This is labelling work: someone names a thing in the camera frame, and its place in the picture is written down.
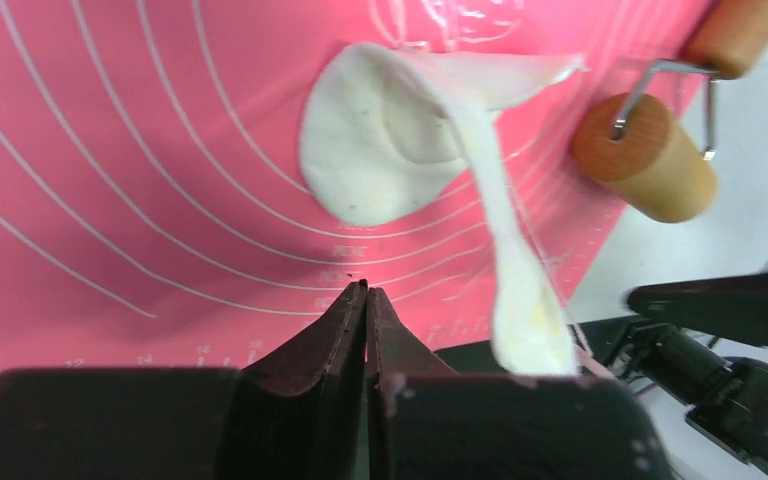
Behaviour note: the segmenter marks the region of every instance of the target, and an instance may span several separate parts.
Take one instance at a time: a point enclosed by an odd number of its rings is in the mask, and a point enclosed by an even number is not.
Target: rolling pin
[[[713,89],[744,76],[768,45],[768,0],[721,0],[682,49],[680,60],[658,60],[631,93],[605,99],[583,117],[570,154],[585,175],[648,217],[664,223],[704,212],[717,192],[709,160]],[[708,76],[709,145],[703,152],[669,108],[645,93],[659,71]]]

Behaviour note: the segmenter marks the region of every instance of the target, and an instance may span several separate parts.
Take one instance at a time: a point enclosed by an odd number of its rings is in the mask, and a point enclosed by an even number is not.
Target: dough
[[[493,120],[581,67],[581,59],[393,52],[353,45],[308,101],[301,168],[341,221],[373,226],[430,203],[472,168],[496,253],[491,345],[517,375],[575,375],[566,316],[519,229]]]
[[[348,225],[382,225],[431,202],[467,168],[435,97],[469,99],[487,121],[583,68],[580,55],[390,50],[358,43],[325,68],[305,109],[300,168]]]

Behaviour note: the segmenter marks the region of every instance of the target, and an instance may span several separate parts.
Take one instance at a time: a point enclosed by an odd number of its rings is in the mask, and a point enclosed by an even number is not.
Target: wooden rolling pin
[[[682,60],[716,71],[719,78],[745,75],[768,45],[768,0],[721,0],[682,52]],[[622,136],[614,119],[627,94],[610,97],[581,121],[570,153],[582,171],[659,222],[696,217],[714,200],[714,170],[678,120],[658,99],[643,95]]]

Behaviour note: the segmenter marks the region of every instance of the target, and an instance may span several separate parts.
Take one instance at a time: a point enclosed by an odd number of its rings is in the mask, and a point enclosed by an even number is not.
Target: pastry mat
[[[492,252],[468,173],[374,228],[297,168],[318,72],[346,44],[584,53],[499,120],[560,295],[623,205],[567,143],[589,105],[672,56],[696,0],[0,0],[0,371],[245,366],[368,278],[432,348],[486,339]],[[679,110],[692,79],[652,91]]]

